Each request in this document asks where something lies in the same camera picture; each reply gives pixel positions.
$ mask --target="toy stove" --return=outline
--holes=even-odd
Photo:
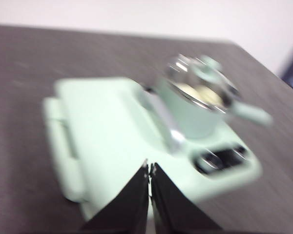
[[[144,163],[158,163],[193,203],[259,177],[258,159],[225,123],[240,116],[268,125],[240,101],[208,57],[169,61],[154,87],[129,78],[72,78],[44,102],[54,169],[64,196],[90,219]]]

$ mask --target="table surface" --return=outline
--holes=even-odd
[[[154,39],[0,26],[0,233],[75,230],[77,204],[65,200],[51,167],[42,99],[60,78],[124,76],[152,84],[175,54],[208,55],[244,100],[274,117],[263,128],[235,118],[263,176],[199,207],[227,230],[293,233],[293,89],[229,42]]]

